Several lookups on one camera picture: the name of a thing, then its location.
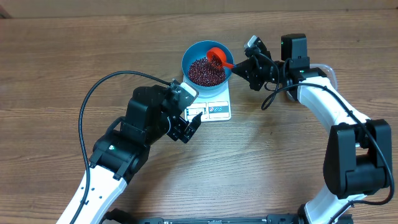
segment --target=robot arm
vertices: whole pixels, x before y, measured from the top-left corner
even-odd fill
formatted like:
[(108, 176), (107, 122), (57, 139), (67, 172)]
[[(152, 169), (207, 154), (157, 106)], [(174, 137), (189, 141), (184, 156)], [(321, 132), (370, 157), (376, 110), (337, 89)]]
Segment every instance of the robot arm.
[[(173, 81), (168, 88), (158, 85), (134, 90), (126, 116), (111, 124), (94, 145), (90, 157), (90, 191), (75, 223), (97, 224), (109, 206), (130, 183), (148, 159), (150, 145), (167, 134), (187, 143), (199, 125), (198, 114), (191, 124), (180, 114), (198, 93), (186, 83)], [(120, 123), (120, 130), (114, 128)], [(70, 223), (86, 187), (86, 174), (57, 224)]]
[[(329, 133), (329, 142), (323, 165), (325, 185), (318, 195), (302, 205), (298, 211), (305, 223), (336, 222), (342, 209), (353, 200), (361, 200), (390, 185), (386, 164), (360, 125), (341, 107), (336, 98), (322, 88), (299, 85), (311, 83), (333, 92), (372, 134), (384, 155), (387, 166), (392, 167), (391, 128), (384, 120), (370, 120), (354, 109), (332, 87), (320, 68), (310, 68), (307, 57), (307, 39), (304, 34), (282, 36), (282, 60), (272, 61), (262, 40), (253, 36), (245, 45), (247, 60), (232, 68), (232, 72), (249, 82), (251, 89), (259, 91), (265, 82), (282, 84), (293, 100), (310, 109)], [(356, 148), (368, 149), (365, 155), (356, 155)]]
[[(333, 91), (343, 101), (343, 103), (353, 112), (353, 114), (362, 122), (365, 123), (369, 117), (360, 113), (353, 108), (331, 85), (328, 78), (313, 77), (308, 78), (302, 83), (313, 83), (321, 86), (326, 86)], [(347, 112), (340, 106), (336, 99), (329, 93), (320, 88), (312, 86), (299, 86), (297, 90), (298, 101), (306, 106), (318, 118), (323, 127), (329, 133), (333, 125), (340, 123), (356, 124)]]

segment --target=blue bowl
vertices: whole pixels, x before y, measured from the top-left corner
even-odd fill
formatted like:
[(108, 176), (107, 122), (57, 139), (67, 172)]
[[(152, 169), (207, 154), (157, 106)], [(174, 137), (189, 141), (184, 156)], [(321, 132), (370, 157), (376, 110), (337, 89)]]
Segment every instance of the blue bowl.
[(207, 51), (209, 51), (211, 48), (213, 47), (218, 47), (221, 50), (223, 50), (223, 52), (226, 55), (226, 61), (228, 63), (233, 64), (234, 63), (234, 58), (232, 57), (231, 52), (228, 50), (228, 48), (226, 48), (224, 45), (222, 45), (219, 42), (215, 42), (212, 40), (204, 40), (201, 42), (197, 42), (194, 45), (192, 45), (190, 48), (188, 48), (188, 50), (185, 52), (184, 56), (182, 57), (182, 72), (184, 73), (184, 77), (190, 81), (190, 84), (196, 88), (199, 92), (201, 92), (201, 90), (203, 91), (208, 91), (208, 90), (215, 90), (217, 88), (220, 88), (221, 86), (223, 86), (228, 79), (231, 77), (231, 70), (229, 68), (224, 68), (225, 69), (225, 81), (217, 86), (201, 86), (201, 85), (197, 85), (195, 83), (193, 83), (189, 77), (188, 77), (188, 70), (189, 70), (189, 66), (197, 59), (201, 59), (206, 57), (206, 53)]

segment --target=red beans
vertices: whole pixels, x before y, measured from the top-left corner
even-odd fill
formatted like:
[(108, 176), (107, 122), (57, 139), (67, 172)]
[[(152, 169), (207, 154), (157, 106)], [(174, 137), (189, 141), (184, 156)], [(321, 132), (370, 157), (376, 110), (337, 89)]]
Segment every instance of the red beans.
[(224, 68), (219, 66), (221, 62), (215, 57), (211, 59), (211, 63), (206, 58), (198, 59), (189, 66), (188, 77), (197, 85), (219, 85), (226, 79)]

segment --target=digital kitchen scale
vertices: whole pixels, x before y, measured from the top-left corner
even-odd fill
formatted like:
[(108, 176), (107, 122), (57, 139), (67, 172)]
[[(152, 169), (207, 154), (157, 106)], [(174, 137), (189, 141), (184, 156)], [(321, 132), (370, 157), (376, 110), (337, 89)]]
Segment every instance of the digital kitchen scale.
[(217, 86), (200, 86), (188, 78), (190, 65), (195, 60), (206, 58), (207, 51), (214, 47), (221, 49), (226, 54), (226, 62), (234, 63), (232, 53), (223, 44), (212, 40), (204, 40), (193, 44), (182, 57), (183, 81), (199, 92), (196, 100), (184, 111), (185, 120), (189, 122), (201, 112), (203, 113), (201, 116), (202, 122), (229, 121), (231, 119), (231, 101), (229, 100), (228, 88), (228, 79), (232, 74), (230, 69), (224, 68), (226, 80)]
[(229, 121), (231, 119), (228, 82), (217, 89), (216, 93), (210, 95), (201, 94), (201, 90), (199, 90), (198, 98), (184, 111), (185, 119), (191, 122), (192, 118), (200, 112), (203, 113), (201, 116), (202, 122)]

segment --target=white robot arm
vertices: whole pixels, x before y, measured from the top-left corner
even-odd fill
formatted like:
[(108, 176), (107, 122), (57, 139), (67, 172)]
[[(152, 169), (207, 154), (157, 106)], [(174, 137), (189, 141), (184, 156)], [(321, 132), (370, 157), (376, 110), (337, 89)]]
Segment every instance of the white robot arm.
[[(76, 224), (97, 224), (101, 221), (109, 206), (123, 193), (127, 182), (120, 178), (113, 178), (114, 172), (101, 166), (90, 168), (90, 192), (86, 203), (76, 219)], [(62, 213), (57, 224), (69, 224), (75, 215), (86, 187), (86, 174), (84, 174), (79, 188), (71, 199), (68, 207)]]
[[(366, 120), (369, 119), (366, 115), (354, 109), (339, 93), (337, 93), (328, 78), (313, 77), (302, 81), (302, 83), (313, 83), (327, 87), (338, 95), (338, 97), (362, 123), (366, 123)], [(332, 126), (340, 123), (356, 124), (356, 121), (348, 116), (348, 113), (340, 106), (336, 99), (320, 88), (313, 86), (299, 86), (297, 90), (297, 98), (301, 104), (314, 113), (328, 133)], [(325, 184), (317, 196), (305, 204), (304, 210), (308, 223), (328, 223), (330, 218), (338, 213), (349, 201), (361, 200), (365, 197), (365, 194), (355, 194), (344, 199), (339, 199), (335, 194), (330, 192)]]

